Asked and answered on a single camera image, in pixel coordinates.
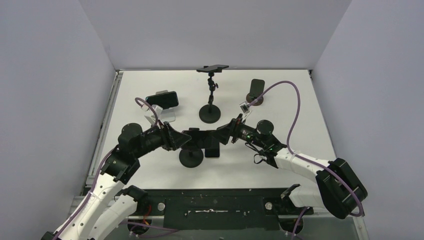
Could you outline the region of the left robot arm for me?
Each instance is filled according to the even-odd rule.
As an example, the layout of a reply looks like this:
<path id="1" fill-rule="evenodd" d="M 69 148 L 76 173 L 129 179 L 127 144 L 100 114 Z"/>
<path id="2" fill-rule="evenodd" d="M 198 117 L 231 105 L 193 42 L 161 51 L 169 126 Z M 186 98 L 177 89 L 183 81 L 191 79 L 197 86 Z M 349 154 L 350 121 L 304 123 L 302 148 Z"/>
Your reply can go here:
<path id="1" fill-rule="evenodd" d="M 92 187 L 72 215 L 44 240 L 103 240 L 131 214 L 147 211 L 146 192 L 126 187 L 140 167 L 139 158 L 163 148 L 176 151 L 191 136 L 174 130 L 168 122 L 143 131 L 137 123 L 125 125 L 118 144 L 105 156 Z"/>

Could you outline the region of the phone from wooden stand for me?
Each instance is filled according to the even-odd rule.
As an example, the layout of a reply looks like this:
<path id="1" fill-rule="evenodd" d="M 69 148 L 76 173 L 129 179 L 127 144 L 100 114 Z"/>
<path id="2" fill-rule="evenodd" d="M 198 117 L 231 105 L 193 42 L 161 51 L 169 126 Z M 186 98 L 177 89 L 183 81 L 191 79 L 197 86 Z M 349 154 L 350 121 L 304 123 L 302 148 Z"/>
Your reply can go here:
<path id="1" fill-rule="evenodd" d="M 204 150 L 205 158 L 219 158 L 220 157 L 220 146 L 206 148 Z"/>

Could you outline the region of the wooden base phone stand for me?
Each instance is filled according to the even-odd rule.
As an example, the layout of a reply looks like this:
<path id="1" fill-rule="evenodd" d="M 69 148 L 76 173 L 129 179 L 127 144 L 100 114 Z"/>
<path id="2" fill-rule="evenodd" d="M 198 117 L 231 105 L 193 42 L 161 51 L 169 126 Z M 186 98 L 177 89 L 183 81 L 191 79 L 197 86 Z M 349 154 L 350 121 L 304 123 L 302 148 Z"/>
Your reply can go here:
<path id="1" fill-rule="evenodd" d="M 252 79 L 250 82 L 249 93 L 246 95 L 246 101 L 248 103 L 254 102 L 265 89 L 265 81 L 262 79 Z"/>

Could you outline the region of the black round base stand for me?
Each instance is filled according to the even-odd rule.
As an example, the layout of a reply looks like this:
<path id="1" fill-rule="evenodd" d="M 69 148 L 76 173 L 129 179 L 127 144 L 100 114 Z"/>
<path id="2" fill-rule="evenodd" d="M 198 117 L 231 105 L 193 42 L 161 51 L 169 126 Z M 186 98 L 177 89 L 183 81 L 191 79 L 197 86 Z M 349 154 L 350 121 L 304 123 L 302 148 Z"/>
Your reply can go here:
<path id="1" fill-rule="evenodd" d="M 191 140 L 181 147 L 178 156 L 180 163 L 186 168 L 198 167 L 204 159 L 201 149 L 202 143 L 199 143 L 199 130 L 199 128 L 190 127 L 188 130 L 183 131 L 183 133 L 191 136 Z"/>

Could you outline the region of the tall black tripod stand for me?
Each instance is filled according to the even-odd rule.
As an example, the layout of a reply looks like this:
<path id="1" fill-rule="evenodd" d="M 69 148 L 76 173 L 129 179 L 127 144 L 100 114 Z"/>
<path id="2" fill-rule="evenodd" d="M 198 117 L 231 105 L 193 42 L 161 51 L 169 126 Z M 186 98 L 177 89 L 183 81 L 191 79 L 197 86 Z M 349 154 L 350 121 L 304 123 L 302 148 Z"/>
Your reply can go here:
<path id="1" fill-rule="evenodd" d="M 216 123 L 221 117 L 221 110 L 218 106 L 214 105 L 214 92 L 219 87 L 217 83 L 213 80 L 215 73 L 208 74 L 208 87 L 209 87 L 209 97 L 206 105 L 202 106 L 199 110 L 199 118 L 202 122 L 206 124 Z"/>

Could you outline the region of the phone on white stand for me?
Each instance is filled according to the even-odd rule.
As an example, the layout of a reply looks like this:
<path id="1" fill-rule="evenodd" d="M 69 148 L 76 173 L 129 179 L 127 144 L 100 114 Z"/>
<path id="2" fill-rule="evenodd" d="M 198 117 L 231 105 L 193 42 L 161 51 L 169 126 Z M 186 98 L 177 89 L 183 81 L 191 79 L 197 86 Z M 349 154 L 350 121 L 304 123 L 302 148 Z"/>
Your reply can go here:
<path id="1" fill-rule="evenodd" d="M 175 91 L 168 91 L 150 95 L 145 98 L 145 101 L 151 106 L 160 106 L 163 110 L 177 107 L 179 105 L 178 95 Z"/>

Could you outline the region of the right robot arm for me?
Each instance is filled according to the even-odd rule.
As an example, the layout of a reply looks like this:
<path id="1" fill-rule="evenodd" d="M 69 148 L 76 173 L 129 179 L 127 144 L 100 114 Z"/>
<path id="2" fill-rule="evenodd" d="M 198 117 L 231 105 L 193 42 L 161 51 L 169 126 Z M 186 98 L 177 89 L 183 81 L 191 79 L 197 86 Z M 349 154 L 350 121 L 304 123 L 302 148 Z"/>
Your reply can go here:
<path id="1" fill-rule="evenodd" d="M 315 184 L 297 184 L 284 193 L 281 207 L 286 213 L 293 214 L 302 207 L 324 208 L 334 217 L 345 219 L 368 197 L 368 191 L 346 160 L 313 159 L 295 153 L 281 143 L 273 131 L 274 125 L 268 120 L 261 120 L 256 127 L 250 127 L 239 115 L 212 131 L 211 136 L 223 145 L 242 140 L 268 165 L 290 171 Z"/>

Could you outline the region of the white metal phone stand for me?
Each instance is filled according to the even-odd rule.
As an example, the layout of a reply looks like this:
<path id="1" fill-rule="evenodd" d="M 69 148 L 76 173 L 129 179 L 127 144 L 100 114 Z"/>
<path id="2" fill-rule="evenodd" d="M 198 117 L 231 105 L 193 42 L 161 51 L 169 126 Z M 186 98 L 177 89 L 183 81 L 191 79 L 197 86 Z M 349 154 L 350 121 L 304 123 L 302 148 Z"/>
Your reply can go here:
<path id="1" fill-rule="evenodd" d="M 160 93 L 166 93 L 169 92 L 168 90 L 162 90 L 162 91 L 157 91 L 156 94 L 160 94 Z M 176 115 L 175 115 L 175 107 L 169 108 L 169 109 L 163 109 L 160 119 L 164 122 L 174 122 L 176 120 Z"/>

